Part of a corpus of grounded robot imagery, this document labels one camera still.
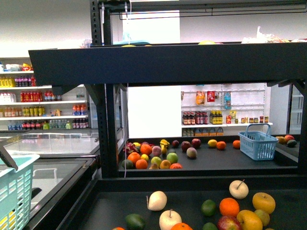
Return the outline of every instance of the green apple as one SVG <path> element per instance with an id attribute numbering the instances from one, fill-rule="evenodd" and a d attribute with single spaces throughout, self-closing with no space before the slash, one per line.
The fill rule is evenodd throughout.
<path id="1" fill-rule="evenodd" d="M 161 162 L 162 162 L 162 159 L 160 157 L 153 157 L 151 160 L 151 164 L 156 163 L 158 168 L 160 168 Z"/>
<path id="2" fill-rule="evenodd" d="M 256 213 L 256 215 L 261 219 L 263 226 L 267 226 L 270 222 L 270 215 L 262 210 L 262 209 L 257 209 L 256 211 L 254 211 L 254 213 Z"/>
<path id="3" fill-rule="evenodd" d="M 171 164 L 178 162 L 178 156 L 176 153 L 171 152 L 167 155 L 166 159 L 171 162 Z"/>

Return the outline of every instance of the yellow apple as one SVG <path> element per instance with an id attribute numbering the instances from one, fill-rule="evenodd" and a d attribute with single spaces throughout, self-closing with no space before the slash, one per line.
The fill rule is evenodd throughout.
<path id="1" fill-rule="evenodd" d="M 161 230 L 170 230 L 175 224 L 181 222 L 181 216 L 172 209 L 164 211 L 159 218 L 159 226 Z"/>
<path id="2" fill-rule="evenodd" d="M 213 45 L 216 44 L 214 41 L 204 40 L 198 43 L 198 45 Z"/>
<path id="3" fill-rule="evenodd" d="M 240 180 L 233 181 L 229 186 L 230 194 L 236 199 L 243 199 L 248 195 L 248 186 Z"/>
<path id="4" fill-rule="evenodd" d="M 262 209 L 271 214 L 276 207 L 274 198 L 267 193 L 256 193 L 253 196 L 253 206 L 255 209 Z"/>
<path id="5" fill-rule="evenodd" d="M 236 218 L 240 222 L 242 230 L 262 230 L 261 219 L 252 211 L 242 210 Z"/>

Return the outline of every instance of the glass freezer lid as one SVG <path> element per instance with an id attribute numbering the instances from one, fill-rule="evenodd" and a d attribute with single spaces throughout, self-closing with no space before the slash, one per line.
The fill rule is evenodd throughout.
<path id="1" fill-rule="evenodd" d="M 39 132 L 20 135 L 5 149 L 11 155 L 21 154 L 91 154 L 99 149 L 98 132 Z"/>

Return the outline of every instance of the white panel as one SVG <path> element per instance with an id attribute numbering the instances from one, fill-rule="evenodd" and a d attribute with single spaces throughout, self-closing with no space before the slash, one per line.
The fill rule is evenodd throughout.
<path id="1" fill-rule="evenodd" d="M 181 136 L 180 86 L 129 87 L 129 138 Z"/>

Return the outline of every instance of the red apple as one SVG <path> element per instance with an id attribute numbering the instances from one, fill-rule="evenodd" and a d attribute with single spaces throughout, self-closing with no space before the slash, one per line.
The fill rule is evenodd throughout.
<path id="1" fill-rule="evenodd" d="M 194 138 L 192 140 L 192 146 L 195 148 L 195 149 L 198 149 L 200 146 L 201 146 L 201 140 L 198 139 L 198 138 Z"/>
<path id="2" fill-rule="evenodd" d="M 179 141 L 173 140 L 172 145 L 174 148 L 177 148 L 179 146 Z"/>
<path id="3" fill-rule="evenodd" d="M 240 222 L 231 216 L 222 216 L 216 226 L 218 230 L 242 230 Z"/>
<path id="4" fill-rule="evenodd" d="M 190 148 L 190 147 L 191 147 L 191 143 L 188 142 L 188 141 L 183 141 L 181 143 L 181 149 L 182 149 L 183 152 L 186 152 L 188 150 L 188 148 Z"/>

